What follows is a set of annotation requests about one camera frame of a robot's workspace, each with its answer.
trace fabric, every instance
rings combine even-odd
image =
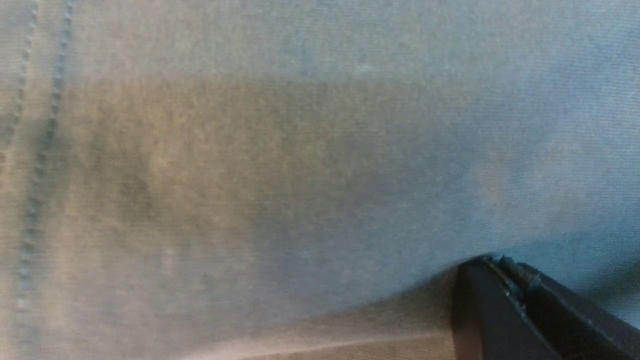
[[[452,359],[486,252],[640,326],[636,1],[0,14],[3,359]]]

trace stitching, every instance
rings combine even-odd
[[[44,137],[39,145],[36,154],[34,174],[29,184],[27,222],[20,246],[20,258],[18,261],[18,295],[16,301],[18,332],[20,345],[27,354],[35,350],[36,345],[36,325],[31,323],[29,308],[29,296],[34,290],[35,285],[31,278],[32,262],[36,245],[38,215],[42,201],[38,196],[38,187],[45,176],[45,168],[47,164],[47,153],[51,148],[54,132],[58,125],[58,109],[60,105],[60,93],[62,89],[62,77],[65,72],[65,60],[67,59],[67,47],[71,36],[71,15],[73,12],[75,0],[67,0],[65,6],[65,19],[63,31],[60,38],[60,51],[56,60],[56,68],[53,75],[53,91],[51,94],[51,112],[47,119],[47,126]]]
[[[15,134],[15,128],[20,124],[22,120],[22,109],[24,101],[24,89],[27,84],[27,67],[31,61],[31,48],[33,46],[33,37],[35,35],[36,27],[38,26],[38,11],[40,9],[40,0],[33,1],[33,8],[31,9],[31,21],[29,22],[29,28],[27,37],[24,41],[24,50],[22,52],[22,63],[20,63],[20,78],[18,80],[18,92],[15,96],[15,104],[13,105],[13,118],[9,124],[7,132],[9,139],[6,144],[6,148],[9,148],[13,142],[13,135]]]

